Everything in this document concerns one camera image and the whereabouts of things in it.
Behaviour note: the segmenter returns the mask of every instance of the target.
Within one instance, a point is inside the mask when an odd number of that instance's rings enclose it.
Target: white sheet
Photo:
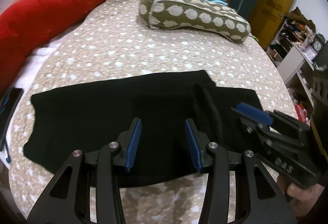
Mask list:
[[[26,59],[24,67],[20,70],[16,80],[13,82],[13,86],[17,88],[22,88],[24,90],[23,96],[29,90],[36,77],[38,71],[41,69],[43,63],[48,59],[48,57],[65,41],[66,36],[71,33],[76,27],[81,23],[72,25],[70,28],[60,33],[58,36],[51,39],[48,43],[36,48],[31,55]],[[6,134],[6,139],[8,143],[8,148],[10,149],[10,140],[11,140],[11,128],[13,125],[13,119],[10,120],[9,127]],[[6,149],[0,152],[0,160],[4,165],[9,169],[10,164],[7,163],[6,158],[8,157]]]

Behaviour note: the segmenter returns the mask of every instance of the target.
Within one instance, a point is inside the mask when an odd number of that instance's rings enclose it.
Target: black cloth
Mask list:
[[[203,101],[200,90],[206,90],[211,101]],[[196,171],[184,134],[186,118],[195,118],[208,129],[212,141],[242,152],[247,144],[231,107],[245,102],[262,109],[255,91],[216,87],[205,71],[72,85],[32,95],[31,102],[35,123],[24,155],[52,173],[72,151],[99,150],[139,117],[142,134],[135,163],[119,179],[120,187],[155,184]],[[216,108],[216,115],[209,108]],[[217,127],[205,124],[209,120]]]

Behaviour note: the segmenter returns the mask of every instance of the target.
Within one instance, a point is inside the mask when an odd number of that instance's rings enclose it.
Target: bedspread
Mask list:
[[[25,217],[52,174],[24,157],[34,123],[32,94],[56,87],[155,72],[205,69],[217,86],[256,90],[265,110],[296,116],[278,71],[256,41],[243,45],[192,29],[153,31],[138,17],[139,0],[107,0],[43,64],[14,116],[9,171],[14,199]],[[127,223],[198,223],[207,175],[193,174],[153,186],[121,189]],[[229,221],[234,219],[231,173]],[[96,221],[95,189],[91,220]]]

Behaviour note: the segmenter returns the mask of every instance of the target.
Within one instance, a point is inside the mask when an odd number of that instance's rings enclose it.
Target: polka dot pillow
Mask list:
[[[139,15],[153,30],[191,26],[216,32],[237,44],[251,31],[249,23],[233,9],[206,0],[141,0]]]

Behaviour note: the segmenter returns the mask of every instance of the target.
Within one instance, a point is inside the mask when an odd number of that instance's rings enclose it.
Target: red pillow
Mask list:
[[[25,57],[105,0],[22,0],[0,15],[0,97]]]

